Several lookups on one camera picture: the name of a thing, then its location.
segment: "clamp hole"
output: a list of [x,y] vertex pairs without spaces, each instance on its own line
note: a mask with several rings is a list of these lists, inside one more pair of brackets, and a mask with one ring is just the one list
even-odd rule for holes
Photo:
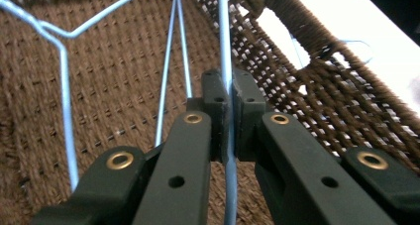
[[286,116],[274,114],[271,116],[271,121],[276,124],[288,124],[289,120]]
[[182,176],[174,176],[167,183],[171,188],[179,188],[185,184],[185,179]]
[[333,179],[332,177],[329,176],[325,176],[321,178],[321,182],[327,186],[327,187],[331,187],[331,188],[336,188],[339,186],[339,183]]
[[184,121],[190,124],[199,123],[201,122],[201,120],[203,120],[203,117],[201,117],[201,115],[198,114],[188,114],[184,117]]
[[108,169],[124,169],[134,160],[133,154],[127,152],[118,152],[111,155],[106,162]]
[[377,158],[374,158],[372,156],[365,156],[365,160],[372,163],[372,164],[376,164],[376,165],[380,164],[380,160],[378,160]]

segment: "brown woven surface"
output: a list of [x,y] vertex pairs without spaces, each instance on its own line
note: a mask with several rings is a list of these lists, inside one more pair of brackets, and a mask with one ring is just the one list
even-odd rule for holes
[[[116,0],[15,1],[70,30]],[[200,73],[219,66],[215,1],[183,0],[196,95]],[[272,105],[297,117],[330,153],[381,148],[419,172],[419,120],[297,0],[232,2],[250,10],[241,16],[232,8],[234,61],[253,74]],[[78,39],[63,41],[81,174],[109,148],[152,147],[170,5],[171,0],[134,0]],[[311,55],[304,69],[296,70],[258,26],[265,5]],[[174,39],[165,133],[185,108],[178,33]],[[69,196],[57,52],[26,24],[0,12],[0,53],[0,224],[25,224],[42,206]],[[331,59],[333,53],[349,65]],[[252,164],[239,164],[238,223],[268,224],[253,170]],[[209,224],[223,220],[223,172],[212,165]]]

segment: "brass grommet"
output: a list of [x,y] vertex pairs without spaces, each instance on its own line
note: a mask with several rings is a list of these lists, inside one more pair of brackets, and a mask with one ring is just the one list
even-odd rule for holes
[[188,114],[184,117],[184,121],[190,124],[196,124],[196,123],[201,122],[202,120],[203,120],[203,117],[201,117],[201,115],[198,115],[198,114]]
[[276,124],[288,124],[289,120],[286,116],[274,114],[271,116],[271,121]]
[[385,159],[373,153],[360,152],[358,153],[358,160],[372,169],[387,169],[389,167]]
[[[125,158],[120,163],[115,162],[117,158]],[[106,166],[109,169],[124,169],[129,166],[134,160],[133,154],[127,152],[118,152],[111,155],[106,162]]]

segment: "clamp jaw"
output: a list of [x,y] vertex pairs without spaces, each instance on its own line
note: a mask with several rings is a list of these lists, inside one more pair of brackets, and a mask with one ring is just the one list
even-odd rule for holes
[[[255,162],[275,224],[418,224],[420,180],[389,155],[348,149],[339,162],[292,116],[270,112],[252,76],[235,70],[236,156]],[[144,154],[105,152],[67,202],[32,224],[205,224],[210,162],[223,161],[229,98],[220,73],[202,75],[166,142]]]

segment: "blue plastic coated wire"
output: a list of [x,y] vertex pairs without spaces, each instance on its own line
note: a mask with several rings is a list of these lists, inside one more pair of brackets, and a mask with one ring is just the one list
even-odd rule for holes
[[229,6],[228,0],[219,0],[219,25],[220,25],[220,51],[222,65],[222,79],[226,91],[230,96],[229,100],[229,134],[226,155],[224,157],[225,177],[226,177],[226,207],[225,207],[225,225],[236,224],[237,214],[237,168],[236,158],[234,155],[234,120],[232,119],[232,60],[231,60],[231,40],[230,40],[230,23],[229,23]]
[[64,128],[65,150],[67,156],[68,173],[70,177],[70,187],[74,191],[78,184],[78,170],[77,170],[77,157],[74,146],[73,130],[72,130],[72,117],[71,117],[71,99],[70,99],[70,82],[68,73],[68,58],[65,46],[55,37],[53,37],[47,30],[50,30],[65,38],[76,38],[91,26],[95,25],[107,15],[130,2],[131,0],[119,0],[112,4],[105,10],[101,11],[91,19],[83,23],[72,32],[65,31],[51,23],[40,21],[33,15],[27,13],[24,9],[20,8],[10,0],[0,0],[0,8],[15,15],[19,19],[31,25],[41,36],[54,44],[59,51],[60,62],[60,77],[61,77],[61,104],[62,104],[62,118]]
[[82,25],[77,27],[72,32],[68,32],[66,30],[63,30],[63,29],[61,29],[61,28],[59,28],[59,27],[57,27],[57,26],[55,26],[55,25],[53,25],[49,22],[40,21],[40,23],[44,28],[46,28],[46,29],[48,29],[52,32],[55,32],[56,34],[58,34],[60,36],[63,36],[63,37],[68,38],[68,39],[74,39],[74,38],[77,38],[80,34],[84,33],[90,27],[92,27],[93,25],[95,25],[96,23],[101,21],[107,15],[111,14],[112,12],[114,12],[115,10],[117,10],[118,8],[127,4],[130,1],[132,1],[132,0],[119,0],[119,1],[115,2],[114,4],[108,6],[106,9],[102,10],[101,12],[99,12],[98,14],[96,14],[95,16],[90,18],[88,21],[84,22]]
[[166,98],[167,76],[169,74],[170,49],[172,47],[173,26],[175,24],[175,10],[177,0],[172,0],[172,9],[170,10],[169,31],[167,32],[166,52],[164,54],[163,73],[161,77],[160,99],[157,113],[157,133],[155,147],[161,144],[161,133],[163,128],[164,100]]
[[360,43],[360,44],[363,44],[363,45],[367,46],[370,49],[370,57],[368,59],[365,59],[364,60],[364,63],[367,64],[367,63],[369,63],[373,59],[373,57],[374,57],[373,49],[365,41],[362,41],[362,40],[344,40],[344,39],[341,39],[340,41],[343,42],[343,43],[345,43],[345,44]]
[[296,52],[297,58],[299,59],[300,67],[303,68],[303,67],[305,67],[305,65],[303,65],[303,62],[302,62],[302,58],[301,58],[301,55],[300,55],[300,50],[297,48],[297,45],[298,45],[297,40],[291,34],[290,34],[290,38],[291,38],[291,42],[292,42],[293,47],[294,47],[294,51]]
[[188,62],[188,51],[187,51],[185,27],[184,27],[184,21],[183,21],[182,1],[173,0],[172,9],[170,10],[169,31],[167,34],[166,52],[164,55],[163,74],[162,74],[161,87],[160,87],[155,147],[161,144],[161,134],[162,134],[162,128],[163,128],[163,115],[164,115],[164,101],[166,97],[166,85],[167,85],[167,78],[168,78],[168,73],[169,73],[170,49],[172,46],[172,35],[173,35],[174,21],[176,17],[175,9],[177,11],[179,31],[180,31],[180,37],[181,37],[182,59],[183,59],[183,64],[184,64],[185,85],[186,85],[185,87],[186,96],[187,98],[192,97],[192,88],[191,88],[189,62]]
[[71,190],[74,191],[78,183],[78,172],[71,118],[71,98],[70,81],[68,75],[67,50],[58,39],[50,35],[45,29],[43,29],[39,21],[34,16],[27,13],[19,6],[15,5],[10,0],[0,0],[0,7],[31,25],[40,35],[42,35],[45,39],[47,39],[50,43],[52,43],[58,48],[61,74],[61,104],[63,118],[62,121],[64,125],[65,150],[68,163],[68,173],[70,177],[70,187]]
[[181,35],[182,60],[184,64],[186,97],[192,98],[191,79],[189,76],[188,49],[186,45],[185,27],[184,27],[183,12],[182,12],[182,0],[176,0],[176,6],[178,10],[179,32]]

